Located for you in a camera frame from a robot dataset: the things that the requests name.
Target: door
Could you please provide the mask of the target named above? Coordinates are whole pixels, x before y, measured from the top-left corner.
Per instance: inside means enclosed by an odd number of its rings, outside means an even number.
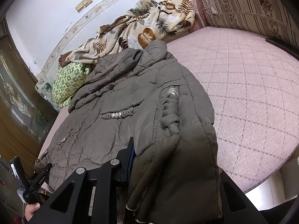
[[[58,113],[35,90],[37,80],[22,61],[4,21],[0,23],[0,155],[33,166]]]

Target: wall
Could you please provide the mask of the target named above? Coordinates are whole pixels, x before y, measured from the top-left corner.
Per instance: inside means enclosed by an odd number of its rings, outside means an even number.
[[[78,13],[82,0],[15,0],[6,13],[11,36],[34,75],[40,73],[64,34],[101,0]]]

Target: pillow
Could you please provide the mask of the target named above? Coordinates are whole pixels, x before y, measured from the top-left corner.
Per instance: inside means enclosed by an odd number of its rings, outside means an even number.
[[[280,0],[202,1],[211,26],[255,32],[298,49],[299,29]]]
[[[84,84],[90,71],[89,64],[72,62],[64,68],[59,65],[53,83],[52,100],[60,107],[68,106],[75,92]]]

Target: white floor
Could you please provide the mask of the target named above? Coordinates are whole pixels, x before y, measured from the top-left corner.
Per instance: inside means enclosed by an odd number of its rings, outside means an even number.
[[[259,211],[271,209],[292,199],[285,199],[284,184],[280,171],[274,173],[261,185],[246,193],[246,196]]]

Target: beige switch plate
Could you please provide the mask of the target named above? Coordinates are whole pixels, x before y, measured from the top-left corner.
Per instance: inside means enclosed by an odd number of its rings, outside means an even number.
[[[91,3],[92,3],[92,0],[83,0],[76,6],[77,12],[81,12],[85,7],[87,7]]]

